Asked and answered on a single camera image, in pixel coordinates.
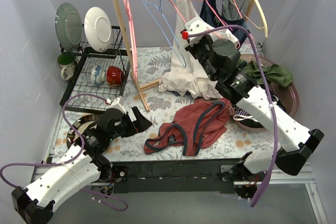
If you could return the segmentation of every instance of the white cloth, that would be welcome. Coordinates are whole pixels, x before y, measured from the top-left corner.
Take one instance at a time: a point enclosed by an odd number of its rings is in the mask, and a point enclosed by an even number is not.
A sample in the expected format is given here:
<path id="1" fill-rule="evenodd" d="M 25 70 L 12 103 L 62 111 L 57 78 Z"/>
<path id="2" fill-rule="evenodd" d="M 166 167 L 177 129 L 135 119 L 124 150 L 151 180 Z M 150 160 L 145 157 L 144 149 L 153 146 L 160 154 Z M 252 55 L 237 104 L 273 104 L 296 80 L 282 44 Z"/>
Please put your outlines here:
<path id="1" fill-rule="evenodd" d="M 187 22 L 194 17 L 198 17 L 202 20 L 190 0 L 176 0 L 176 6 Z M 207 23 L 205 24 L 208 29 L 213 28 Z M 184 21 L 179 14 L 177 14 L 175 30 L 175 37 L 177 38 L 177 41 L 174 40 L 173 43 L 174 50 L 171 57 L 171 71 L 162 76 L 159 91 L 177 91 L 180 95 L 185 95 L 186 91 L 189 91 L 194 99 L 197 97 L 204 97 L 205 99 L 220 98 L 221 95 L 215 89 L 216 82 L 210 81 L 201 64 L 184 49 L 184 46 L 187 45 L 187 41 L 184 40 L 181 35 L 181 31 L 185 29 L 184 25 Z M 238 42 L 238 39 L 232 35 L 228 29 L 219 30 L 215 32 L 215 34 L 210 33 L 210 36 L 213 40 L 226 38 L 231 40 L 233 43 Z M 183 62 L 179 51 L 185 59 L 185 68 L 178 59 L 179 57 Z"/>

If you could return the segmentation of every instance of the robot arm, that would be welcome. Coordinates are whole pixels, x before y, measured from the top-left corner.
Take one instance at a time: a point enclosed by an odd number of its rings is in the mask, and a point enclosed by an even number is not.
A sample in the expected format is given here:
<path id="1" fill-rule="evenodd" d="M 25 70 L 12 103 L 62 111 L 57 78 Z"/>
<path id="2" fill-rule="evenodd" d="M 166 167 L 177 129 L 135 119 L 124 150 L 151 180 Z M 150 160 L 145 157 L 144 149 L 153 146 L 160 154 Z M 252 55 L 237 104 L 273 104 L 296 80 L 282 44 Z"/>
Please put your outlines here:
<path id="1" fill-rule="evenodd" d="M 185 49 L 200 62 L 209 78 L 217 81 L 216 89 L 219 93 L 248 112 L 273 133 L 273 118 L 265 90 L 236 67 L 240 53 L 235 45 L 227 39 L 213 41 L 210 35 L 189 38 L 190 34 L 207 31 L 198 18 L 192 19 L 185 27 L 186 31 L 182 32 L 182 37 L 188 41 Z M 289 175 L 297 175 L 323 139 L 324 134 L 319 129 L 309 130 L 292 119 L 278 105 L 273 104 L 273 106 L 281 145 L 277 152 L 276 165 Z M 246 153 L 226 175 L 248 179 L 253 174 L 267 170 L 272 155 L 272 150 L 258 154 Z"/>
<path id="2" fill-rule="evenodd" d="M 111 140 L 133 136 L 152 125 L 137 107 L 133 107 L 132 111 L 136 118 L 133 122 L 123 107 L 123 100 L 116 98 L 100 116 L 97 128 L 84 131 L 85 146 L 78 158 L 65 164 L 80 152 L 79 138 L 57 162 L 62 165 L 50 168 L 25 188 L 16 187 L 13 190 L 14 208 L 26 223 L 47 223 L 70 196 L 91 182 L 111 177 L 112 164 L 102 155 Z"/>

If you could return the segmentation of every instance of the gray tank top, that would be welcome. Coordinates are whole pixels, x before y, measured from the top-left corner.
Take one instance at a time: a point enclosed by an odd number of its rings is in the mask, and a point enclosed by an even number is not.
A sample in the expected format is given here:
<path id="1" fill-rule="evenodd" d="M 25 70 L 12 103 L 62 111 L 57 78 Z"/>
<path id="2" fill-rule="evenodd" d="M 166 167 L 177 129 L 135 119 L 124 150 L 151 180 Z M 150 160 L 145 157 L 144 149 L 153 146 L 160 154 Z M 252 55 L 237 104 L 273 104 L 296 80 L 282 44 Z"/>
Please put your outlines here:
<path id="1" fill-rule="evenodd" d="M 222 15 L 228 20 L 241 19 L 233 0 L 222 1 Z M 235 0 L 241 14 L 245 13 L 249 0 Z"/>

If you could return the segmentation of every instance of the white hanger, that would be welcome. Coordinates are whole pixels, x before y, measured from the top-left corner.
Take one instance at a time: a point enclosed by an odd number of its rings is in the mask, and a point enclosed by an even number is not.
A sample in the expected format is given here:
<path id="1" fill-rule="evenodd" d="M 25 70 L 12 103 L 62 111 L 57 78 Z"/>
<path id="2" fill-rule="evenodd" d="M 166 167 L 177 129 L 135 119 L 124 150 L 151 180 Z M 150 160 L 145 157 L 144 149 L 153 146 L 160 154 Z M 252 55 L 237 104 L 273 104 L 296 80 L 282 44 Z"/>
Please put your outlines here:
<path id="1" fill-rule="evenodd" d="M 262 23 L 264 25 L 264 27 L 258 27 L 256 26 L 245 14 L 244 16 L 255 26 L 257 27 L 259 30 L 264 30 L 265 31 L 265 38 L 268 37 L 268 28 L 267 28 L 267 22 L 266 22 L 266 18 L 265 18 L 265 14 L 263 12 L 263 9 L 261 9 L 261 6 L 260 6 L 260 3 L 258 0 L 253 0 L 254 3 L 256 4 L 257 8 L 258 8 L 258 11 L 259 11 L 259 14 L 260 14 L 260 18 L 262 20 Z"/>

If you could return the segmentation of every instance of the red cloth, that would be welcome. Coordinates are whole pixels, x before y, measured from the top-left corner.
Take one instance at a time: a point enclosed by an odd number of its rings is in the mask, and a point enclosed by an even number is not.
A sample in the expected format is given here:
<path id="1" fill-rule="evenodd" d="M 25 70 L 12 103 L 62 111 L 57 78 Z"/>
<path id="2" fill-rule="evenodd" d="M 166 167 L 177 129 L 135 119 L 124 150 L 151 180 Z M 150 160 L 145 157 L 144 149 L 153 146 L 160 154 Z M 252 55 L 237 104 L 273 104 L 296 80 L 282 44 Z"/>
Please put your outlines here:
<path id="1" fill-rule="evenodd" d="M 197 156 L 200 148 L 209 147 L 226 131 L 228 106 L 229 101 L 222 98 L 215 103 L 196 100 L 181 108 L 172 123 L 161 125 L 158 137 L 146 140 L 145 153 L 159 152 L 171 145 L 184 145 L 184 156 Z"/>

